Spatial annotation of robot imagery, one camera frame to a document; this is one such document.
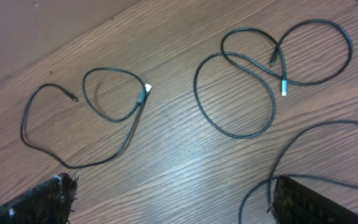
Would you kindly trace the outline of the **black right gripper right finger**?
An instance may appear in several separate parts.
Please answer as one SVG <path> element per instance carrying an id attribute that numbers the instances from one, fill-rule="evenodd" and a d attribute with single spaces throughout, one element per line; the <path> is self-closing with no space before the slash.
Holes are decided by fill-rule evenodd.
<path id="1" fill-rule="evenodd" d="M 279 224 L 358 224 L 358 214 L 297 181 L 280 176 L 273 193 Z"/>

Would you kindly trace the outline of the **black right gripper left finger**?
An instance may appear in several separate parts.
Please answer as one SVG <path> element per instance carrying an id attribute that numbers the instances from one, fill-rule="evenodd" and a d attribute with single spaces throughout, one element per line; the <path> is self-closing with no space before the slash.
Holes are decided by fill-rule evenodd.
<path id="1" fill-rule="evenodd" d="M 79 177 L 61 173 L 0 205 L 0 224 L 67 224 Z"/>

